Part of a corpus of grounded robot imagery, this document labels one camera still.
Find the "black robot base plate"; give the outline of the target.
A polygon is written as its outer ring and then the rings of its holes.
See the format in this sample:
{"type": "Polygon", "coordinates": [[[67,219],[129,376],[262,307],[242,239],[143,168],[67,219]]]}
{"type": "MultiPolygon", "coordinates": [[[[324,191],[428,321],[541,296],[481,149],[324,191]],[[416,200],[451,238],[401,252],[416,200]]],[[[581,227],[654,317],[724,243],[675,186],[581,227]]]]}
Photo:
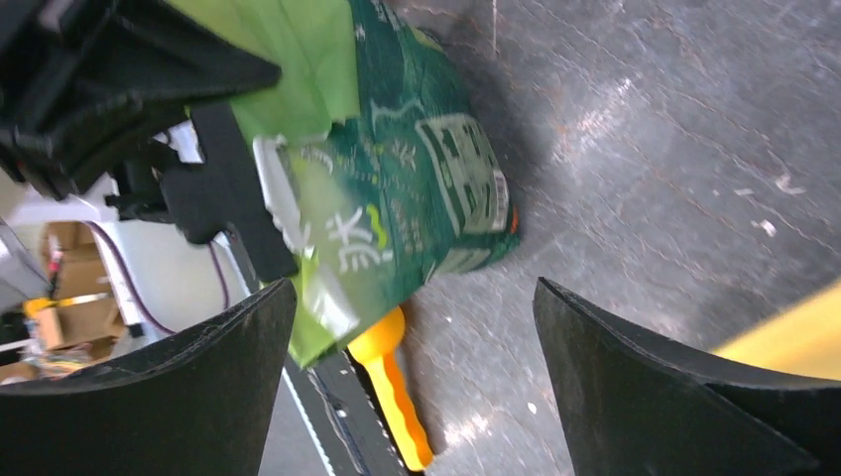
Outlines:
{"type": "Polygon", "coordinates": [[[305,371],[317,392],[313,422],[331,475],[408,476],[371,381],[348,353],[305,371]]]}

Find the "green cat litter bag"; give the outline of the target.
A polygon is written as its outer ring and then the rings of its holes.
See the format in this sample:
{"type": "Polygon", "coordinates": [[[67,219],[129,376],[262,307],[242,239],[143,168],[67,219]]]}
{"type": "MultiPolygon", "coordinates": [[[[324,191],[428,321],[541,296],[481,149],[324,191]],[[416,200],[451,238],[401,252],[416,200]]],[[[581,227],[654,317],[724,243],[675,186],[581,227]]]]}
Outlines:
{"type": "Polygon", "coordinates": [[[277,63],[230,105],[298,265],[289,351],[344,349],[438,274],[518,242],[506,178],[440,45],[382,1],[179,1],[277,63]]]}

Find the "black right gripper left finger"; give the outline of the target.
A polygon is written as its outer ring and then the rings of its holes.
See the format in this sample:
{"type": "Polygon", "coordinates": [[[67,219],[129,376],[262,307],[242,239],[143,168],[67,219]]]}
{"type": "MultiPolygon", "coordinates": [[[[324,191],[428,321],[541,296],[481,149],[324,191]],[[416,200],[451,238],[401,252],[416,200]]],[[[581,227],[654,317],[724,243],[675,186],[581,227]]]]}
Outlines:
{"type": "Polygon", "coordinates": [[[278,281],[137,351],[4,386],[2,473],[257,474],[296,306],[278,281]]]}

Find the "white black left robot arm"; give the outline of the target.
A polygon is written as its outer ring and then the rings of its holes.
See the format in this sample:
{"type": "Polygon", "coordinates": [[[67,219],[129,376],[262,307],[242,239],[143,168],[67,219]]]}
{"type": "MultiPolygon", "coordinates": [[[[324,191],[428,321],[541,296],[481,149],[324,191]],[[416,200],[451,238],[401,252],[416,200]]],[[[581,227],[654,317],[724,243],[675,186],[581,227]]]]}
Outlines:
{"type": "Polygon", "coordinates": [[[157,136],[186,111],[213,113],[224,100],[274,87],[280,66],[256,47],[189,14],[174,1],[5,1],[1,5],[1,193],[26,187],[64,200],[105,175],[133,279],[157,297],[152,323],[192,325],[179,291],[229,306],[245,295],[222,286],[198,248],[235,230],[250,247],[275,244],[256,212],[256,169],[242,152],[182,163],[157,136]]]}

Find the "orange plastic litter scoop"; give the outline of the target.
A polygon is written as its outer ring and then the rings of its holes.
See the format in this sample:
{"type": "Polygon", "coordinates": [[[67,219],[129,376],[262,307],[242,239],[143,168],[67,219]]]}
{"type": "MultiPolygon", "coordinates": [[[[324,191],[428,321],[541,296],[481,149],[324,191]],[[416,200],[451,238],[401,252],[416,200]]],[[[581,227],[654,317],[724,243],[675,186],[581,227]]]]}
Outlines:
{"type": "Polygon", "coordinates": [[[396,358],[405,331],[405,315],[397,306],[351,341],[348,351],[367,372],[407,468],[421,472],[434,454],[396,358]]]}

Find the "black bag clip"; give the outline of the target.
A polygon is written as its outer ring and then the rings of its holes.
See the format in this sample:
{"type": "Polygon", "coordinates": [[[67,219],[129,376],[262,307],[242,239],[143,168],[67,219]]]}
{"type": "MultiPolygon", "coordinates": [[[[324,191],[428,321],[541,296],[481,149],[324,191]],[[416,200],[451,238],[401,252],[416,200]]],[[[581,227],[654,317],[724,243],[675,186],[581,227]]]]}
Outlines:
{"type": "Polygon", "coordinates": [[[176,227],[194,245],[234,233],[264,283],[296,275],[298,265],[266,209],[255,161],[230,105],[194,108],[190,119],[204,162],[168,167],[161,179],[176,227]]]}

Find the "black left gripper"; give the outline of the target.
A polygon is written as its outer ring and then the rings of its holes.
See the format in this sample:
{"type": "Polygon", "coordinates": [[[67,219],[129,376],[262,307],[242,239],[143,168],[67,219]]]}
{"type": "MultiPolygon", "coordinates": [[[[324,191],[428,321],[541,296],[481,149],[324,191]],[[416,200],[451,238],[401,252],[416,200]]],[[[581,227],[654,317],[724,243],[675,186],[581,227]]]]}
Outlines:
{"type": "Polygon", "coordinates": [[[55,200],[84,194],[187,107],[281,75],[167,1],[5,1],[1,170],[55,200]]]}

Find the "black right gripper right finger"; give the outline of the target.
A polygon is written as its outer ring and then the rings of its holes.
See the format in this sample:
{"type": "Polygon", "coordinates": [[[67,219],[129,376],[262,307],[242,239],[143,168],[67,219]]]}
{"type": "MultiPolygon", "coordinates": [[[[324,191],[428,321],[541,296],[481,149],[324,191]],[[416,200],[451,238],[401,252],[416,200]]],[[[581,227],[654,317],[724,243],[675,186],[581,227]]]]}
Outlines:
{"type": "Polygon", "coordinates": [[[836,475],[840,385],[687,346],[546,278],[533,313],[578,475],[836,475]]]}

